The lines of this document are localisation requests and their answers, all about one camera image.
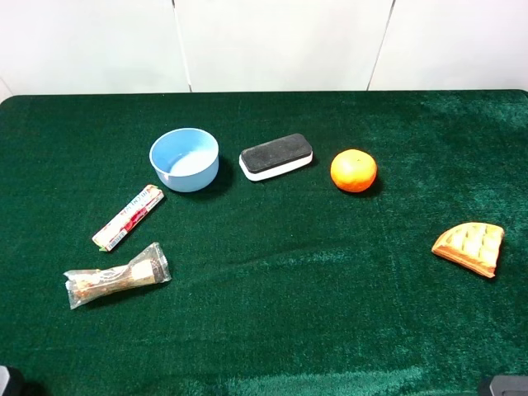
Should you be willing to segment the orange mandarin fruit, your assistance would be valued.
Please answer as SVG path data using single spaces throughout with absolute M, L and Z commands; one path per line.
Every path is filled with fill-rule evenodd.
M 374 182 L 377 164 L 368 153 L 358 149 L 348 149 L 333 159 L 330 175 L 339 189 L 360 193 L 370 188 Z

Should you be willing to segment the dark grey object bottom right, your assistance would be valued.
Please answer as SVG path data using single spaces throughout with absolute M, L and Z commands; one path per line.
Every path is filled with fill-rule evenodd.
M 478 386 L 481 396 L 528 396 L 527 375 L 494 375 Z

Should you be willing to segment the black and white eraser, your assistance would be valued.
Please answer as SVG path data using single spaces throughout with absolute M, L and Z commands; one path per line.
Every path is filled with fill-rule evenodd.
M 246 178 L 259 182 L 306 166 L 313 157 L 311 144 L 296 133 L 246 148 L 238 161 Z

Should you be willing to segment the light blue plastic bowl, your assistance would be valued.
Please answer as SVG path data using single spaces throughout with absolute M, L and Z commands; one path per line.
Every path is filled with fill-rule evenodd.
M 189 193 L 204 189 L 219 170 L 219 144 L 207 131 L 197 128 L 172 130 L 151 146 L 149 161 L 169 189 Z

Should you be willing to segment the white red candy stick pack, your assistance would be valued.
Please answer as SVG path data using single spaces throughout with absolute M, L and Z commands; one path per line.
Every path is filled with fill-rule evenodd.
M 100 251 L 110 252 L 164 198 L 163 191 L 147 185 L 93 237 Z

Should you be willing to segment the clear wrapped snack bar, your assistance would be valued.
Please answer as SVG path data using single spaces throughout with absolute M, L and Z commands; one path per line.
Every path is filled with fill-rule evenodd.
M 116 292 L 156 285 L 172 279 L 168 262 L 159 243 L 151 243 L 139 255 L 122 266 L 105 270 L 66 271 L 65 287 L 70 309 Z

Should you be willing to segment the waffle wedge piece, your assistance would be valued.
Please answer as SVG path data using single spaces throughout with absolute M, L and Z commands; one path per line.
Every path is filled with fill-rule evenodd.
M 505 231 L 495 224 L 468 222 L 446 230 L 431 252 L 487 278 L 495 276 Z

